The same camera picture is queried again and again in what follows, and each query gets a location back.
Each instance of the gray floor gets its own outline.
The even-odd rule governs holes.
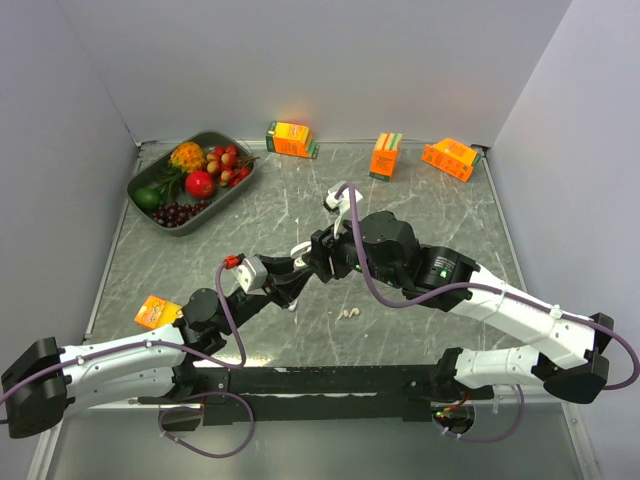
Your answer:
[[[144,145],[152,161],[171,145]],[[91,341],[135,335],[133,319],[150,295],[183,303],[197,288],[212,287],[222,258],[235,253],[288,254],[333,222],[322,207],[329,187],[352,180],[364,195],[361,218],[390,210],[409,221],[422,243],[446,245],[519,286],[515,262],[482,163],[468,183],[403,149],[391,183],[368,176],[372,146],[322,145],[316,160],[258,150],[259,177],[237,203],[200,230],[173,238],[141,222],[128,209]],[[230,291],[232,281],[223,282]],[[392,298],[399,292],[381,287]],[[337,320],[343,309],[360,316]],[[268,306],[241,329],[248,365],[387,365],[434,363],[448,347],[506,348],[517,342],[473,320],[422,307],[402,311],[379,305],[360,275],[322,285],[312,279],[296,314]],[[218,356],[236,360],[231,343]]]

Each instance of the marble table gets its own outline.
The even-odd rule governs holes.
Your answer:
[[[173,145],[146,144],[142,164]],[[90,335],[92,343],[141,333],[134,316],[150,294],[184,303],[197,288],[212,287],[214,272],[230,254],[287,255],[324,229],[333,217],[322,207],[340,180],[364,195],[361,218],[389,210],[410,222],[422,243],[446,245],[520,286],[516,264],[485,166],[468,183],[425,164],[418,145],[403,149],[391,183],[368,176],[373,144],[323,144],[315,160],[254,149],[258,177],[237,200],[192,234],[174,238],[127,209]],[[233,279],[224,278],[225,292]],[[380,287],[391,298],[398,291]],[[338,319],[357,307],[359,316]],[[476,321],[424,307],[390,310],[370,295],[359,274],[323,285],[312,279],[295,314],[267,306],[241,328],[252,366],[391,365],[434,363],[448,347],[476,350],[517,345]],[[219,352],[237,360],[231,341]]]

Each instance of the fruit tray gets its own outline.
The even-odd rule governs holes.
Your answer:
[[[200,145],[200,147],[202,147],[202,149],[205,151],[205,154],[209,153],[211,150],[213,150],[214,147],[217,146],[235,145],[238,149],[238,155],[240,157],[248,157],[250,155],[250,152],[248,152],[237,142],[234,142],[231,138],[219,132],[200,132],[186,141],[194,142]],[[156,220],[154,220],[152,213],[145,212],[140,207],[138,207],[133,201],[133,195],[139,188],[153,188],[157,186],[157,180],[168,165],[169,158],[171,157],[172,153],[173,150],[170,150],[162,157],[158,158],[157,160],[149,164],[146,168],[138,172],[131,179],[129,185],[127,185],[127,198],[129,199],[131,208],[137,210],[138,213],[143,216],[145,221],[153,224],[154,227],[158,230],[162,230],[163,232],[168,233],[169,235],[172,235],[174,237],[182,237],[193,232],[211,217],[215,216],[216,213],[224,209],[226,205],[228,205],[230,202],[232,202],[242,194],[247,186],[255,179],[257,173],[256,169],[254,168],[255,163],[252,162],[249,165],[251,172],[240,183],[238,183],[235,187],[221,187],[218,183],[216,183],[214,194],[211,197],[207,198],[205,201],[198,200],[186,192],[180,192],[175,198],[175,202],[177,202],[178,205],[183,206],[187,204],[199,203],[204,203],[205,205],[207,205],[207,203],[210,203],[205,208],[200,210],[193,218],[187,220],[184,224],[175,226],[173,228],[168,228],[166,226],[159,225]]]

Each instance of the orange and green box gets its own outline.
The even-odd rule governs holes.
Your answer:
[[[473,172],[473,166],[481,156],[473,148],[453,138],[445,138],[435,145],[425,145],[422,160],[466,182]]]
[[[385,182],[391,181],[401,147],[401,133],[381,133],[373,148],[369,176]]]
[[[269,152],[296,157],[316,158],[320,150],[309,127],[294,123],[271,122],[266,141]]]

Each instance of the gray wall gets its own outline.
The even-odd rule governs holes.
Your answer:
[[[492,144],[569,0],[59,0],[134,138]]]
[[[529,289],[640,349],[640,5],[571,4],[490,161]],[[614,346],[611,379],[630,372]],[[638,478],[640,386],[584,407],[607,479]]]
[[[135,147],[53,0],[1,2],[0,59],[4,371],[37,338],[81,340]],[[35,444],[0,427],[0,476],[24,478]]]

